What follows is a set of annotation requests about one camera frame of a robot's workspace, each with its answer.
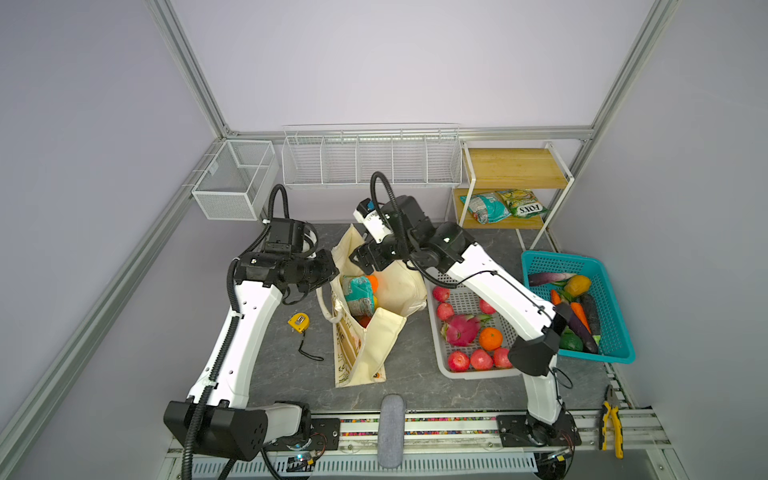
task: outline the yellow tape measure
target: yellow tape measure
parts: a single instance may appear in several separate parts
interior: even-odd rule
[[[297,313],[290,317],[288,325],[291,325],[298,333],[304,333],[304,330],[310,327],[310,316],[306,313]]]

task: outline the gray marble tabletop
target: gray marble tabletop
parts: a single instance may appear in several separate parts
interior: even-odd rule
[[[336,245],[349,225],[316,225],[320,245]],[[523,231],[526,244],[535,232]],[[471,230],[475,239],[508,272],[521,278],[521,248],[513,230]],[[548,249],[542,239],[539,250]],[[325,358],[312,361],[298,353],[301,335],[287,323],[298,312],[310,316],[303,350]],[[313,412],[378,410],[382,398],[400,394],[410,410],[524,410],[527,403],[520,376],[500,379],[449,379],[440,373],[426,310],[411,315],[385,362],[386,382],[337,389],[333,385],[333,330],[314,295],[296,305],[280,305],[266,329],[253,369],[250,406],[279,400],[306,402]],[[574,383],[560,388],[569,409],[597,409],[608,379],[601,362],[560,356],[558,367]]]

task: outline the green chip bag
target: green chip bag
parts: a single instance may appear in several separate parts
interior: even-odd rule
[[[530,190],[512,188],[497,193],[515,218],[531,218],[549,211]]]
[[[460,197],[463,203],[467,203],[467,197]],[[509,217],[510,213],[496,192],[472,195],[469,199],[467,210],[479,223],[496,223]]]

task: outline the yellow pliers handle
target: yellow pliers handle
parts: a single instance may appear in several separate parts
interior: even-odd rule
[[[603,402],[603,407],[600,412],[601,421],[600,429],[598,431],[600,439],[600,450],[608,450],[607,431],[608,431],[608,417],[611,417],[611,421],[614,423],[614,438],[616,440],[616,458],[624,457],[624,437],[621,434],[621,420],[619,420],[619,408],[613,407],[608,402]]]

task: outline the teal plastic basket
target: teal plastic basket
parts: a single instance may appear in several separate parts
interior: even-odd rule
[[[595,362],[634,362],[634,348],[629,339],[624,317],[621,315],[619,304],[614,295],[608,273],[599,260],[566,253],[527,251],[522,254],[523,278],[525,286],[541,298],[549,298],[550,290],[556,290],[554,285],[547,283],[541,286],[529,286],[528,275],[542,272],[565,272],[584,275],[592,280],[589,293],[598,305],[600,316],[601,338],[599,354],[572,352],[560,350],[562,356],[572,356],[577,359],[593,360]]]

